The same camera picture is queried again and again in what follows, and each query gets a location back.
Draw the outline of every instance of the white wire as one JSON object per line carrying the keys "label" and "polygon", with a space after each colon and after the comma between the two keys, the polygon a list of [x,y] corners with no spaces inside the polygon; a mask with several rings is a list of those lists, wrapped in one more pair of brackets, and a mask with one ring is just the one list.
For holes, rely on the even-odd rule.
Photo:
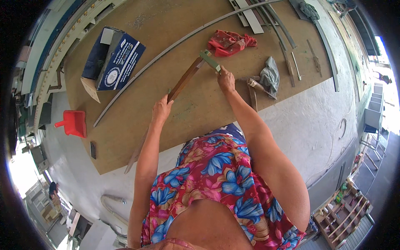
{"label": "white wire", "polygon": [[310,176],[310,177],[305,181],[306,185],[307,185],[307,182],[308,182],[312,177],[314,177],[315,175],[319,174],[319,173],[322,172],[322,171],[327,171],[327,170],[328,170],[328,169],[326,169],[326,166],[328,165],[328,163],[329,163],[329,161],[330,161],[330,158],[331,158],[331,156],[332,156],[333,144],[334,144],[334,142],[335,142],[335,134],[338,132],[338,130],[339,130],[339,128],[340,128],[340,125],[342,124],[343,119],[345,119],[344,117],[347,116],[348,114],[350,114],[351,109],[352,109],[352,107],[353,107],[353,101],[354,101],[354,94],[353,94],[353,96],[352,96],[352,101],[351,101],[351,105],[350,105],[349,112],[347,112],[346,114],[343,115],[342,119],[340,120],[340,122],[339,122],[339,124],[338,124],[338,128],[337,128],[337,129],[335,130],[335,132],[332,134],[332,146],[331,146],[331,148],[330,148],[329,158],[328,158],[328,160],[326,161],[325,166],[324,166],[320,171],[318,171],[318,172],[316,172],[315,174],[313,174],[312,176]]}

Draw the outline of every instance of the hand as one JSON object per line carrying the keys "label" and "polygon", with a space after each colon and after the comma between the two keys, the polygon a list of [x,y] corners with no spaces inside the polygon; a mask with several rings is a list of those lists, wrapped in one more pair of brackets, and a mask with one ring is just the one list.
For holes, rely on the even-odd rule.
{"label": "hand", "polygon": [[171,106],[174,101],[167,103],[168,95],[165,95],[161,100],[156,102],[153,107],[152,123],[154,125],[163,126],[171,112]]}
{"label": "hand", "polygon": [[221,74],[217,75],[218,85],[222,92],[226,95],[235,92],[235,77],[221,65]]}

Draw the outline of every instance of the corrugated metal sheet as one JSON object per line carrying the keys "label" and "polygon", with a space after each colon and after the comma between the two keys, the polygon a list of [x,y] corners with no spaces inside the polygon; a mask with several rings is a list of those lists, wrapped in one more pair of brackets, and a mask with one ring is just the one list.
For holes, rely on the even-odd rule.
{"label": "corrugated metal sheet", "polygon": [[[358,247],[358,245],[362,242],[364,237],[367,235],[372,225],[373,222],[368,218],[368,216],[364,216],[361,219],[358,228],[351,235],[347,237],[346,243],[343,246],[341,246],[339,250],[355,250]],[[297,248],[297,250],[319,250],[319,249],[330,249],[328,242],[322,235],[318,239],[310,240]]]}

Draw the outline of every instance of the dustpan handle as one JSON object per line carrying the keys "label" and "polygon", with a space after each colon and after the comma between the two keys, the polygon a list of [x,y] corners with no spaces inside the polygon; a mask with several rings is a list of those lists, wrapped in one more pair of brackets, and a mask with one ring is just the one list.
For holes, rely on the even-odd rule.
{"label": "dustpan handle", "polygon": [[56,122],[54,124],[54,127],[58,128],[58,127],[64,126],[65,124],[66,124],[66,121]]}

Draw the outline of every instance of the green sanding block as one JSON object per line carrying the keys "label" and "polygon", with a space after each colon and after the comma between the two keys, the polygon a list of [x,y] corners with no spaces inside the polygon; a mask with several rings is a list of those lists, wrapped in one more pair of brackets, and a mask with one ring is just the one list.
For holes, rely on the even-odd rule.
{"label": "green sanding block", "polygon": [[213,69],[215,69],[216,72],[221,73],[221,67],[220,65],[212,60],[209,55],[211,55],[211,52],[209,52],[208,50],[205,51],[200,51],[199,56],[201,56],[204,61]]}

